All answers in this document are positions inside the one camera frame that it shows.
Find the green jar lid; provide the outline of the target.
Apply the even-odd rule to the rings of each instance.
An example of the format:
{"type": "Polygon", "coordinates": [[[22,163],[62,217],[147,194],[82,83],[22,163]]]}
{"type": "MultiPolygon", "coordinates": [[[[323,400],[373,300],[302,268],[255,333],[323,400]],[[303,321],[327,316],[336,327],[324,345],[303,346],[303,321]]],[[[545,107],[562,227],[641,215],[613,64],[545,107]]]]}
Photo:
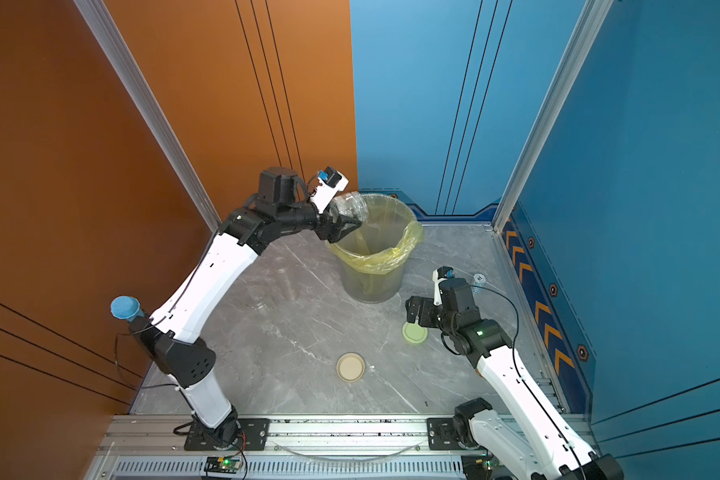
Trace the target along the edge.
{"type": "Polygon", "coordinates": [[[410,345],[421,345],[428,338],[428,330],[415,323],[405,323],[402,327],[402,336],[410,345]]]}

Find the jar with green lid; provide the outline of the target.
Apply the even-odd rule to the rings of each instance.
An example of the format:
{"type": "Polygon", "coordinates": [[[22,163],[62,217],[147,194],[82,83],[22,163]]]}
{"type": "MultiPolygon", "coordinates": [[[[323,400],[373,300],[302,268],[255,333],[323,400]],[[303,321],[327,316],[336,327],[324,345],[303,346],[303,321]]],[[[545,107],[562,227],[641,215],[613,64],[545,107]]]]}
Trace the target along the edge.
{"type": "Polygon", "coordinates": [[[364,196],[358,192],[349,192],[334,197],[329,203],[332,213],[345,216],[353,221],[365,222],[369,209],[364,196]]]}

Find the cream jar lid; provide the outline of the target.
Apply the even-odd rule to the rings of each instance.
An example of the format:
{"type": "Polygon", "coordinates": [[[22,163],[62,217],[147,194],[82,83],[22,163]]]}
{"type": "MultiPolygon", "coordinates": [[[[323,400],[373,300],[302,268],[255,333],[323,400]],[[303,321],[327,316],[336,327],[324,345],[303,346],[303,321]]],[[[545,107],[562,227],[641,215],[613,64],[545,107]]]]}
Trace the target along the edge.
{"type": "Polygon", "coordinates": [[[360,380],[366,370],[365,360],[355,352],[343,354],[336,363],[337,376],[344,382],[352,383],[360,380]]]}

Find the tall jar with clear lid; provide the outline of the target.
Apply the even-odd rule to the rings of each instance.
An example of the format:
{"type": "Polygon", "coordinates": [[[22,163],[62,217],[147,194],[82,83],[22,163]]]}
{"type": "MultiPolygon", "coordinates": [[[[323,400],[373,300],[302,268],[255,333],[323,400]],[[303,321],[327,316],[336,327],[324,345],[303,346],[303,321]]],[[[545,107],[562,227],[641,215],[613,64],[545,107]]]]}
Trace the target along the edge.
{"type": "Polygon", "coordinates": [[[279,272],[281,280],[281,292],[288,301],[295,301],[298,298],[298,285],[294,275],[287,269],[279,272]]]}

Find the glass jar with tea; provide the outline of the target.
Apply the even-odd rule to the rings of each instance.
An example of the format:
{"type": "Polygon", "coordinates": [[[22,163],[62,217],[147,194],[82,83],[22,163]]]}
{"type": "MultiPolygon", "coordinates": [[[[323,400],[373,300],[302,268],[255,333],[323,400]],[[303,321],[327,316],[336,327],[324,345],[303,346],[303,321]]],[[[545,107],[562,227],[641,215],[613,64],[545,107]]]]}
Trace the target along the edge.
{"type": "Polygon", "coordinates": [[[266,314],[273,309],[273,301],[267,296],[253,298],[251,301],[251,308],[257,314],[266,314]]]}

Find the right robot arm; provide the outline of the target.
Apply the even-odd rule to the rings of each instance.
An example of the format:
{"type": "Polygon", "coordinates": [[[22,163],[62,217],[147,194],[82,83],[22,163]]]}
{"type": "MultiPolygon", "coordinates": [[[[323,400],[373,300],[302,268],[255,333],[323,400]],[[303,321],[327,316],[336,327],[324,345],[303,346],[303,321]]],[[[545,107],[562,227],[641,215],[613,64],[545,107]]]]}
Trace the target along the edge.
{"type": "Polygon", "coordinates": [[[451,418],[431,421],[431,449],[484,449],[517,479],[624,478],[617,460],[599,454],[555,409],[514,340],[498,322],[482,317],[467,280],[440,267],[433,283],[433,297],[407,300],[407,322],[438,330],[446,349],[466,358],[499,395],[516,425],[508,426],[489,402],[476,398],[458,405],[451,418]]]}

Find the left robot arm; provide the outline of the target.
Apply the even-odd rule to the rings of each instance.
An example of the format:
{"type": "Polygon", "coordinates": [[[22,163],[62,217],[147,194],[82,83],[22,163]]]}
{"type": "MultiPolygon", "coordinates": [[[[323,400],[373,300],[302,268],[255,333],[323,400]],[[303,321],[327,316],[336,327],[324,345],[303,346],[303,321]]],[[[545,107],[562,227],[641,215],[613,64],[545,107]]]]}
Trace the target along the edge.
{"type": "Polygon", "coordinates": [[[215,375],[215,352],[200,335],[205,323],[238,277],[274,241],[305,230],[336,243],[357,230],[365,207],[352,210],[357,195],[348,178],[327,167],[311,181],[284,167],[259,176],[258,190],[211,234],[197,265],[160,307],[146,312],[131,296],[110,304],[113,317],[159,370],[168,376],[191,409],[191,427],[210,448],[241,445],[238,414],[215,375]]]}

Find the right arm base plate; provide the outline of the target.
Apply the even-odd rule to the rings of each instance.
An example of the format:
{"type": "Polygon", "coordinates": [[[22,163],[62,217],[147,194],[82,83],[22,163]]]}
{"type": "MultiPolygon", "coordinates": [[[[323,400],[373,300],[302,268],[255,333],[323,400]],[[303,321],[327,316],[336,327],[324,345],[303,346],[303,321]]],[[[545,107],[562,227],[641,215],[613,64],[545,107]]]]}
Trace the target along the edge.
{"type": "Polygon", "coordinates": [[[428,446],[432,451],[461,450],[453,417],[432,417],[426,420],[428,446]]]}

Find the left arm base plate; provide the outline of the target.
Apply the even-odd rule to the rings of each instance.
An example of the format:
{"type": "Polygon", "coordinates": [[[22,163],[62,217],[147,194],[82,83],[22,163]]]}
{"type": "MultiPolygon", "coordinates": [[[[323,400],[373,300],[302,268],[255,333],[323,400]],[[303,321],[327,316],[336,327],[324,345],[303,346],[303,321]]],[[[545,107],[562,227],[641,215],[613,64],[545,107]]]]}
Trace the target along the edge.
{"type": "Polygon", "coordinates": [[[236,429],[229,436],[229,442],[217,441],[217,435],[207,432],[198,420],[194,420],[186,431],[186,451],[231,451],[239,449],[263,451],[269,434],[270,420],[267,418],[242,418],[237,420],[236,429]]]}

